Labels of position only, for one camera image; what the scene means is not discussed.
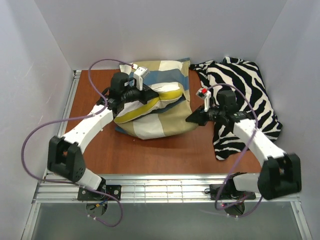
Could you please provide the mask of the white pillow yellow edge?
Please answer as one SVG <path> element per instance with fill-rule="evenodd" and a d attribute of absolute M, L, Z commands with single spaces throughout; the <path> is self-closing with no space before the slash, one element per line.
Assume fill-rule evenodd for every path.
<path fill-rule="evenodd" d="M 150 85 L 149 87 L 158 93 L 158 96 L 148 100 L 147 104 L 142 104 L 138 100 L 125 103 L 124 109 L 114 119 L 116 124 L 124 124 L 147 115 L 154 110 L 164 109 L 169 104 L 178 101 L 184 94 L 184 88 L 178 82 L 156 83 Z"/>

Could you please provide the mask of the beige blue patchwork pillowcase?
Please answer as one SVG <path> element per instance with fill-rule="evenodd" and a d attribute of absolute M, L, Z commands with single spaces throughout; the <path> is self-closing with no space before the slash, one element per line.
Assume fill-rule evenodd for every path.
<path fill-rule="evenodd" d="M 181 98 L 163 109 L 122 124 L 116 124 L 116 130 L 142 140 L 164 138 L 185 134 L 197 128 L 195 123 L 186 122 L 191 115 L 189 58 L 179 60 L 145 60 L 136 61 L 138 67 L 148 68 L 149 74 L 143 79 L 147 86 L 158 83 L 178 82 L 183 86 Z"/>

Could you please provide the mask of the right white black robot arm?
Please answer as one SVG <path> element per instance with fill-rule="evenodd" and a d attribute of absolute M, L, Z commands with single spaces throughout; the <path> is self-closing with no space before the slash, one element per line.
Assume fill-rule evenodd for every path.
<path fill-rule="evenodd" d="M 261 165 L 259 174 L 234 173 L 215 191 L 220 196 L 240 196 L 259 193 L 266 200 L 299 193 L 302 190 L 301 160 L 295 153 L 286 153 L 256 127 L 251 116 L 240 111 L 236 94 L 224 90 L 217 94 L 219 105 L 214 105 L 211 92 L 200 88 L 196 93 L 204 100 L 187 122 L 204 126 L 207 122 L 222 124 L 243 143 L 248 145 Z"/>

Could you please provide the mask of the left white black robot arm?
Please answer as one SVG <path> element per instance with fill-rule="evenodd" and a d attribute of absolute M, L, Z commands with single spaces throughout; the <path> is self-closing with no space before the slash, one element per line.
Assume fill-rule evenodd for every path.
<path fill-rule="evenodd" d="M 62 137 L 49 141 L 47 168 L 86 189 L 98 191 L 103 179 L 86 168 L 83 153 L 89 143 L 124 109 L 126 103 L 138 101 L 146 105 L 159 94 L 143 83 L 149 70 L 139 67 L 133 77 L 124 72 L 113 75 L 110 87 L 101 92 L 91 112 Z"/>

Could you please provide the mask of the zebra print blanket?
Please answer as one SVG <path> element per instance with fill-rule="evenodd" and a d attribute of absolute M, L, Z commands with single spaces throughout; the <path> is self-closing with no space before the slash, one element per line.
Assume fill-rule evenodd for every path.
<path fill-rule="evenodd" d="M 229 86 L 216 86 L 211 89 L 214 98 L 218 92 L 232 90 L 240 111 L 245 111 L 253 118 L 249 101 L 258 119 L 258 128 L 275 142 L 283 128 L 278 120 L 269 96 L 267 94 L 262 74 L 258 65 L 253 61 L 226 56 L 221 62 L 208 60 L 198 64 L 191 64 L 189 69 L 195 71 L 203 88 L 216 84 L 228 84 L 236 87 L 240 92 Z"/>

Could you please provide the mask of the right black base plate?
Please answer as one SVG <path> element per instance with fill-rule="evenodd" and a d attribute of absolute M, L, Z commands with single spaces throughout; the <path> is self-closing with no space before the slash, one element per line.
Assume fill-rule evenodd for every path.
<path fill-rule="evenodd" d="M 209 188 L 206 188 L 204 192 L 210 195 L 211 200 L 216 200 L 220 186 L 220 184 L 210 184 Z M 255 200 L 256 194 L 247 191 L 232 191 L 227 187 L 224 187 L 219 195 L 220 200 L 240 200 L 242 198 L 245 198 L 246 200 Z"/>

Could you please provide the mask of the aluminium rail frame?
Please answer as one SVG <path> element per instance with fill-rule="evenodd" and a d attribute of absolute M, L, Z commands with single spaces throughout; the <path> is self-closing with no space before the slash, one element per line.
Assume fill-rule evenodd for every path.
<path fill-rule="evenodd" d="M 71 105 L 74 102 L 76 90 L 81 78 L 81 70 L 75 70 L 71 90 L 68 95 L 63 117 L 69 117 Z M 222 184 L 227 174 L 110 174 L 102 175 L 107 178 L 109 185 L 121 185 L 120 202 L 124 207 L 128 204 L 208 204 L 214 203 L 205 193 L 205 189 L 214 184 L 216 187 Z M 44 204 L 88 204 L 93 205 L 96 200 L 77 200 L 80 187 L 68 185 L 67 183 L 54 183 L 49 180 L 62 181 L 55 173 L 45 170 L 45 181 L 42 181 L 35 191 L 32 200 L 30 217 L 27 220 L 26 233 L 23 233 L 23 240 L 31 240 L 36 229 L 36 219 L 39 218 L 40 208 Z M 276 207 L 278 203 L 288 203 L 290 214 L 293 215 L 293 225 L 298 229 L 301 240 L 312 240 L 312 235 L 306 221 L 298 193 L 289 196 L 267 201 L 261 200 L 258 206 L 263 203 L 272 203 Z"/>

